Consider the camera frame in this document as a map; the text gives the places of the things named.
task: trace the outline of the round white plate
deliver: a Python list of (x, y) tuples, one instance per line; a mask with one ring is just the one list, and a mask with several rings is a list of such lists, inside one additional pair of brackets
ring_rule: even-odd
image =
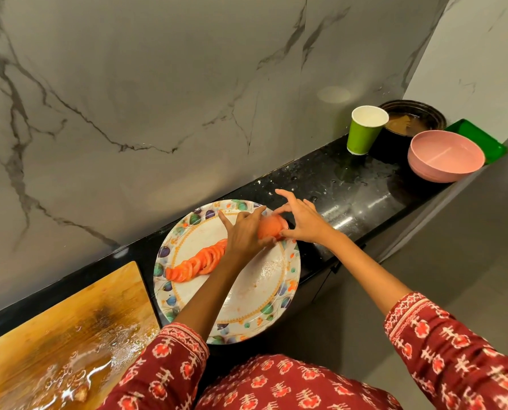
[[(208, 275), (176, 283), (165, 278), (165, 270), (227, 237), (217, 210), (222, 210), (235, 223), (238, 213), (252, 212), (259, 206), (245, 200), (216, 201), (189, 213), (165, 237), (155, 261), (153, 284), (157, 305), (169, 321), (178, 315)], [(269, 209), (264, 211), (264, 215), (271, 213)], [(285, 239), (262, 250), (239, 273), (207, 342), (232, 344), (269, 327), (290, 305), (298, 288), (299, 272), (299, 249), (295, 240)]]

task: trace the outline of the pink bowl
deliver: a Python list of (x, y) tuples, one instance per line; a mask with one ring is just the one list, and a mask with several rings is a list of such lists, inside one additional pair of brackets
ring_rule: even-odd
[(434, 183), (453, 183), (480, 169), (484, 152), (470, 139), (446, 130), (415, 135), (408, 150), (413, 172)]

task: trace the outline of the green plastic container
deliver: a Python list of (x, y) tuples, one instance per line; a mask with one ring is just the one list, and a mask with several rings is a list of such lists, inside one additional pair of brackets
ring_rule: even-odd
[(455, 123), (449, 125), (445, 130), (455, 132), (469, 138), (472, 142), (478, 145), (484, 155), (486, 156), (486, 164), (495, 162), (508, 152), (508, 148), (497, 141), (487, 132), (478, 128), (474, 123), (466, 119), (460, 119)]

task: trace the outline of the cutting board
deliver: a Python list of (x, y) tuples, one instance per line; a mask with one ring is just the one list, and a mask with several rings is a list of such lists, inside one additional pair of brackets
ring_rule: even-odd
[(158, 332), (130, 262), (0, 337), (0, 409), (96, 409)]

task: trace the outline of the person's left hand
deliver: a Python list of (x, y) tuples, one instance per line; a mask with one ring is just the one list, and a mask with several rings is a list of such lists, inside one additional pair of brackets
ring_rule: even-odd
[(274, 237), (258, 239), (258, 225), (265, 206), (260, 206), (254, 213), (240, 212), (237, 221), (232, 225), (222, 211), (218, 211), (218, 217), (222, 220), (227, 230), (227, 248), (224, 257), (241, 264), (241, 269), (246, 266), (264, 247), (274, 243)]

